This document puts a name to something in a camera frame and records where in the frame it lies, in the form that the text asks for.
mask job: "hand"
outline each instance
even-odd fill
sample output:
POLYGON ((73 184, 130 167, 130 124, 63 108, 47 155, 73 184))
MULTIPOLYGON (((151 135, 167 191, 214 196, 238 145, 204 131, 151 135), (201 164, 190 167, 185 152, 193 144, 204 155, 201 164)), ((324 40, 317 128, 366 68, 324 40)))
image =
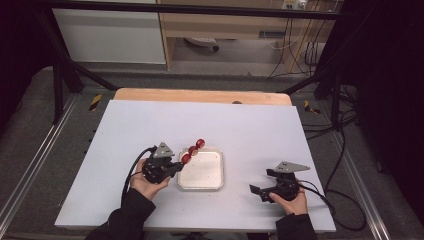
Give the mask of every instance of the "hand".
POLYGON ((295 199, 291 201, 286 201, 285 199, 281 198, 275 193, 270 193, 269 197, 280 204, 284 211, 286 211, 287 215, 290 215, 294 213, 295 215, 301 215, 301 214, 307 214, 308 213, 308 207, 306 204, 306 196, 305 196, 305 189, 301 188, 299 189, 299 192, 297 193, 297 196, 295 199))
POLYGON ((153 197, 156 195, 156 193, 159 192, 159 190, 168 186, 171 177, 167 177, 159 184, 154 184, 147 181, 147 179, 143 176, 143 173, 141 172, 145 161, 146 159, 142 159, 137 163, 135 171, 140 173, 132 176, 130 180, 130 186, 137 190, 139 193, 141 193, 143 196, 145 196, 147 199, 152 201, 153 197))

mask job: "white plate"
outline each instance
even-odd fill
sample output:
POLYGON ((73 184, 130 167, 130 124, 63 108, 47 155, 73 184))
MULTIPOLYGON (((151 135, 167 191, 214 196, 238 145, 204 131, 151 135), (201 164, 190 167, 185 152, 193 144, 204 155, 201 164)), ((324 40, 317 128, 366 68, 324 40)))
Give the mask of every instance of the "white plate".
MULTIPOLYGON (((179 160, 188 153, 180 152, 179 160)), ((221 150, 203 147, 178 173, 178 184, 183 189, 216 190, 224 185, 224 159, 221 150)))

